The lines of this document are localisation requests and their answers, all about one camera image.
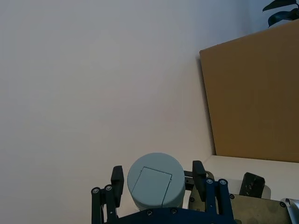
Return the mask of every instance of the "cardboard box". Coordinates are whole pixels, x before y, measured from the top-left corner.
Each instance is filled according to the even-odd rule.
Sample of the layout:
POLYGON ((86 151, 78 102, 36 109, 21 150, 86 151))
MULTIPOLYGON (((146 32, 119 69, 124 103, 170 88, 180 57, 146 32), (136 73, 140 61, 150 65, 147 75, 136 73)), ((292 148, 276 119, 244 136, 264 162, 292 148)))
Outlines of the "cardboard box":
POLYGON ((299 20, 200 59, 216 154, 299 162, 299 20))

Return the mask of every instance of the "gray cylinder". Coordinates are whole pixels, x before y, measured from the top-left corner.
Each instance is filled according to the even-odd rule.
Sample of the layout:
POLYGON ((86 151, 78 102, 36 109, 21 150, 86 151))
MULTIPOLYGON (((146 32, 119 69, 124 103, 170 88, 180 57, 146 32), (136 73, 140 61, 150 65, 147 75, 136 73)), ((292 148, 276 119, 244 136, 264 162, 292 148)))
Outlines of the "gray cylinder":
POLYGON ((140 157, 130 168, 128 189, 140 210, 180 207, 185 194, 185 175, 179 162, 164 153, 140 157))

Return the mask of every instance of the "houseplant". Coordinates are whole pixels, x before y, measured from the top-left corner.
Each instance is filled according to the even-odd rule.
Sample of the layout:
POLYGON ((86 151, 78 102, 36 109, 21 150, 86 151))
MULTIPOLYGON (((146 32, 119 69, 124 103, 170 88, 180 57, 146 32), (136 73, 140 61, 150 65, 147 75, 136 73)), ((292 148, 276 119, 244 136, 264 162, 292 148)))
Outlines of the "houseplant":
POLYGON ((296 0, 274 0, 265 8, 263 8, 263 12, 264 12, 266 10, 279 8, 283 6, 289 6, 289 5, 297 5, 297 7, 292 9, 291 11, 280 11, 270 16, 268 19, 269 27, 281 20, 299 19, 299 4, 297 3, 296 0))

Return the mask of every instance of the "bolt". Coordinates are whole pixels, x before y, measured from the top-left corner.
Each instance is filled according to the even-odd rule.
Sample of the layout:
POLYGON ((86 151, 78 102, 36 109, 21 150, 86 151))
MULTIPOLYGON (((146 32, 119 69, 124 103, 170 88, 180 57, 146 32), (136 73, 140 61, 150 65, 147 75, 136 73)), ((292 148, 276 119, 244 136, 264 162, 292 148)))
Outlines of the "bolt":
POLYGON ((98 193, 100 190, 98 188, 93 189, 93 193, 96 194, 98 193))
POLYGON ((283 202, 280 202, 279 204, 280 204, 280 206, 283 207, 283 208, 286 207, 285 203, 283 203, 283 202))
POLYGON ((223 185, 227 184, 225 180, 221 180, 220 183, 223 185))
POLYGON ((148 216, 151 216, 151 215, 153 214, 153 211, 152 211, 152 210, 148 210, 148 211, 146 212, 146 214, 147 214, 148 216))
POLYGON ((175 209, 175 208, 173 208, 173 209, 170 210, 170 212, 171 212, 172 214, 176 214, 176 213, 178 212, 178 210, 175 209))

